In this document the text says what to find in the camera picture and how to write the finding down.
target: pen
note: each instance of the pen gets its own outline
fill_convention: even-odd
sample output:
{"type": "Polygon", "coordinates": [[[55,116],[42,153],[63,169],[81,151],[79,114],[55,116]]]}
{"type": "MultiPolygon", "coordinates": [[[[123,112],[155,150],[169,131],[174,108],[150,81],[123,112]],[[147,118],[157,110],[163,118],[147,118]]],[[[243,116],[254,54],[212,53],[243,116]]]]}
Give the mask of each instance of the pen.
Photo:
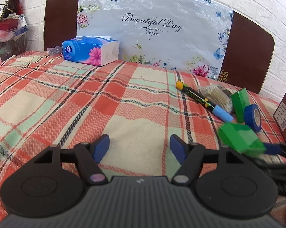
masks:
{"type": "Polygon", "coordinates": [[[209,110],[213,115],[220,118],[222,121],[231,122],[233,120],[233,117],[224,109],[218,105],[215,105],[212,101],[205,98],[201,93],[195,91],[183,82],[177,81],[176,87],[182,92],[185,92],[188,96],[192,97],[195,101],[200,103],[204,108],[209,110]]]}

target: table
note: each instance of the table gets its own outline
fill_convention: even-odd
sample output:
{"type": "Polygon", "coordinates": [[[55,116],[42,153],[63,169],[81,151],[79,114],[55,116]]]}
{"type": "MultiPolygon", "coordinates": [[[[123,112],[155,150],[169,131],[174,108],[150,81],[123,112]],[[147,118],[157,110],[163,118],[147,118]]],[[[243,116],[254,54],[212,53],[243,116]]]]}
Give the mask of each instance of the table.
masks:
{"type": "MultiPolygon", "coordinates": [[[[169,149],[170,136],[218,149],[217,129],[223,124],[177,90],[178,80],[194,89],[218,83],[123,61],[102,67],[72,63],[45,52],[29,51],[0,63],[0,186],[47,146],[71,148],[104,133],[110,137],[110,149],[100,167],[107,177],[172,177],[179,163],[169,149]]],[[[231,92],[240,89],[220,84],[231,92]]],[[[249,96],[261,111],[260,140],[283,141],[272,117],[278,103],[252,92],[249,96]]],[[[76,173],[73,164],[63,168],[76,173]]],[[[214,168],[205,165],[203,172],[214,168]]],[[[284,222],[285,209],[286,199],[279,197],[272,215],[284,222]]],[[[6,215],[0,201],[0,220],[6,215]]]]}

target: gold emblem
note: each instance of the gold emblem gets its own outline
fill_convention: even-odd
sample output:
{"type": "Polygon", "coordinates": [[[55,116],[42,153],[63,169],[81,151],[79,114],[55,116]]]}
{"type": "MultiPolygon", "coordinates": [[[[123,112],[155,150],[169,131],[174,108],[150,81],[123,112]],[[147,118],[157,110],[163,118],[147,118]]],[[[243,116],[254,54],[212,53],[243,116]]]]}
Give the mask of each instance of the gold emblem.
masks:
{"type": "Polygon", "coordinates": [[[222,69],[219,73],[217,80],[221,81],[221,82],[226,82],[228,80],[228,75],[229,75],[229,73],[224,71],[224,69],[222,69]]]}

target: tissue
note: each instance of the tissue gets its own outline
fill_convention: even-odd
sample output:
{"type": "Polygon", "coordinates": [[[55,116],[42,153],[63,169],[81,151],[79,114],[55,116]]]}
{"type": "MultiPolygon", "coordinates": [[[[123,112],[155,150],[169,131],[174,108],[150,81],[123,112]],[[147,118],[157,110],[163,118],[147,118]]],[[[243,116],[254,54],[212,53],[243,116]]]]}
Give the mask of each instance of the tissue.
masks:
{"type": "Polygon", "coordinates": [[[118,60],[119,41],[111,37],[77,37],[63,42],[64,59],[103,66],[118,60]]]}

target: green cube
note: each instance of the green cube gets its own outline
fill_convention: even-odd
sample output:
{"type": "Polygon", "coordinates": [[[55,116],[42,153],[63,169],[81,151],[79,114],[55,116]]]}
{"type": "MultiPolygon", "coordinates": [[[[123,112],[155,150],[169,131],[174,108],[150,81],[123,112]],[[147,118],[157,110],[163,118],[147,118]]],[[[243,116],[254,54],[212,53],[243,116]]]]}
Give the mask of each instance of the green cube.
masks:
{"type": "Polygon", "coordinates": [[[223,144],[241,154],[257,157],[266,151],[264,144],[247,125],[226,123],[219,128],[218,135],[223,144]]]}
{"type": "Polygon", "coordinates": [[[250,105],[250,99],[246,88],[239,90],[231,95],[233,107],[236,113],[238,122],[244,122],[243,112],[244,108],[250,105]]]}

